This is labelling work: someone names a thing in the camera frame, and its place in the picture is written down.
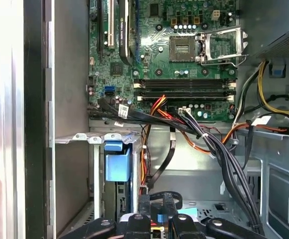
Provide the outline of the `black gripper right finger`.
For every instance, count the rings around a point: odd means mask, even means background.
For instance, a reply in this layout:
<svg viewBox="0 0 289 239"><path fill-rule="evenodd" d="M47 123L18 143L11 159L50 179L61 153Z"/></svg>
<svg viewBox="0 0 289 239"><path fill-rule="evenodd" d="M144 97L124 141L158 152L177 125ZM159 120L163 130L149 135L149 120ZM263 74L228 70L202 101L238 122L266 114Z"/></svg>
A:
<svg viewBox="0 0 289 239"><path fill-rule="evenodd" d="M187 214L180 214L171 193L163 194L163 211L171 239L264 239L265 237L230 221L214 218L205 225Z"/></svg>

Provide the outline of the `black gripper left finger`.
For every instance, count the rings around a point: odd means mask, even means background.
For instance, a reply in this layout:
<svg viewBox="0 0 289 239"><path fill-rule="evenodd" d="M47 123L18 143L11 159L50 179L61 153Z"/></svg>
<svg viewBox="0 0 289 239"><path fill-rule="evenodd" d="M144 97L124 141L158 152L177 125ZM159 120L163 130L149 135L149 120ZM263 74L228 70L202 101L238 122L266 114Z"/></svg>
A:
<svg viewBox="0 0 289 239"><path fill-rule="evenodd" d="M125 214L120 222L98 218L66 235L63 239L149 239L151 237L150 196L139 198L138 213Z"/></svg>

